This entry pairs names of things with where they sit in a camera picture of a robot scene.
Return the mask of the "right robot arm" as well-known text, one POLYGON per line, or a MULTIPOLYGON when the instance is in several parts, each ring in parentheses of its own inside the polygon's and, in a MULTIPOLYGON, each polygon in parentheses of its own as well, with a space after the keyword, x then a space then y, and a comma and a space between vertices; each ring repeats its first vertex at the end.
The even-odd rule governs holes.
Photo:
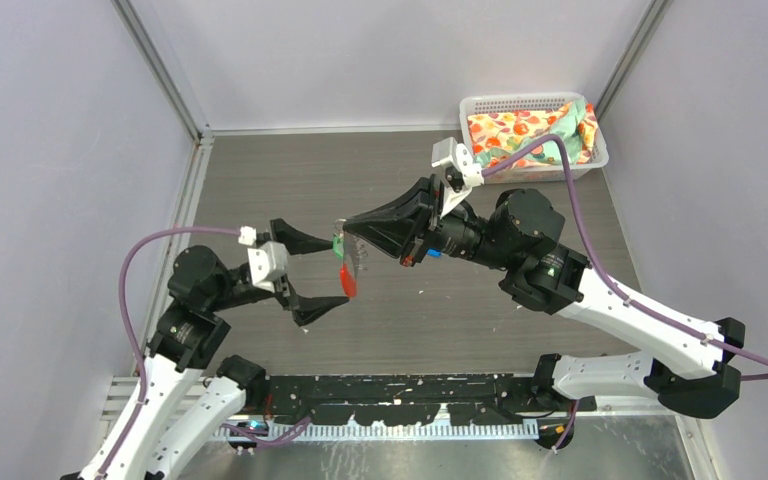
POLYGON ((600 278, 584 254, 561 243, 565 219, 535 189, 502 192, 488 218, 467 203, 444 212, 443 190, 439 179, 423 177, 397 199, 349 218, 344 231, 406 267, 436 251, 501 271, 499 287, 518 305, 632 346, 624 355, 542 355, 530 385, 537 406, 551 411, 590 396, 633 396, 712 419, 738 400, 741 374, 731 359, 745 338, 742 322, 683 317, 674 328, 664 322, 667 307, 634 308, 618 296, 615 280, 600 278))

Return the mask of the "green key tag key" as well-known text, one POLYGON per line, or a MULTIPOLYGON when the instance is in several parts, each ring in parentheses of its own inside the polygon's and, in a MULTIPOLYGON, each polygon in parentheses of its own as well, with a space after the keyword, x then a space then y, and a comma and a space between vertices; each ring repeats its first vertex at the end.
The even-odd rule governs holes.
POLYGON ((345 255, 344 241, 343 241, 343 237, 340 234, 334 235, 332 237, 332 250, 339 259, 344 258, 344 255, 345 255))

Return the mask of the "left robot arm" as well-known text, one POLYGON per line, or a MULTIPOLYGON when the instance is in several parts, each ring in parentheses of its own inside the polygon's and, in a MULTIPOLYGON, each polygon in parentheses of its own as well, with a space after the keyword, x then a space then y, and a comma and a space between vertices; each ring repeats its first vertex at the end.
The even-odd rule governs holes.
POLYGON ((209 367, 230 330, 220 312, 275 300, 305 327, 348 302, 346 296, 307 298, 288 278, 289 259, 329 251, 330 240, 301 232, 281 218, 260 232, 249 226, 175 227, 139 240, 126 254, 118 279, 118 301, 135 356, 138 383, 98 453, 74 479, 177 479, 210 437, 234 414, 264 405, 269 382, 264 367, 239 355, 225 358, 206 391, 180 418, 174 415, 209 367), (247 260, 227 267, 209 247, 184 248, 167 283, 171 302, 146 346, 136 339, 126 282, 136 254, 149 243, 203 233, 234 238, 247 260))

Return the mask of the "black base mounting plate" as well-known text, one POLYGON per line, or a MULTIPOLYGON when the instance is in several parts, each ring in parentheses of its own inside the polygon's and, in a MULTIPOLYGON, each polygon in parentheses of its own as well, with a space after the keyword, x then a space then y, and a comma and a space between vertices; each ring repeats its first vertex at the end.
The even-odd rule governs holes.
POLYGON ((532 385, 527 375, 276 375, 252 394, 244 414, 317 426, 426 426, 447 413, 455 426, 512 425, 567 414, 573 402, 532 385))

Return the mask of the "white plastic basket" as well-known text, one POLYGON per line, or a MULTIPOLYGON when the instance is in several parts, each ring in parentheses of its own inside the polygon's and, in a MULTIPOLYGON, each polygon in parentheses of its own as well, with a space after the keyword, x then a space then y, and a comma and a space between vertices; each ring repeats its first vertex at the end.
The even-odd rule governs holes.
POLYGON ((459 104, 459 119, 464 144, 484 169, 502 164, 547 134, 563 141, 574 179, 609 162, 595 109, 579 93, 467 97, 459 104))

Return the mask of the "colourful patterned cloth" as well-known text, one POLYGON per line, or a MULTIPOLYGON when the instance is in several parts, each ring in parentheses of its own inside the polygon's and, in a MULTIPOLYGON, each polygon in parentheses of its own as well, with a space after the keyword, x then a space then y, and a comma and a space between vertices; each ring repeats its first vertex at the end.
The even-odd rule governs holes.
POLYGON ((546 134, 563 140, 571 164, 586 164, 595 156, 599 126, 593 106, 584 99, 563 101, 557 108, 492 107, 487 113, 466 115, 465 121, 473 155, 484 168, 546 134))

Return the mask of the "red key tag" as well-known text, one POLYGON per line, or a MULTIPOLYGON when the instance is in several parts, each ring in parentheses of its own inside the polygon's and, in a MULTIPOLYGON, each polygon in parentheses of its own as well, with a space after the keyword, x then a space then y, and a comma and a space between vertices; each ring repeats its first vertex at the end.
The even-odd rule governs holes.
POLYGON ((347 298, 355 298, 357 296, 357 282, 347 264, 341 265, 339 279, 345 296, 347 298))

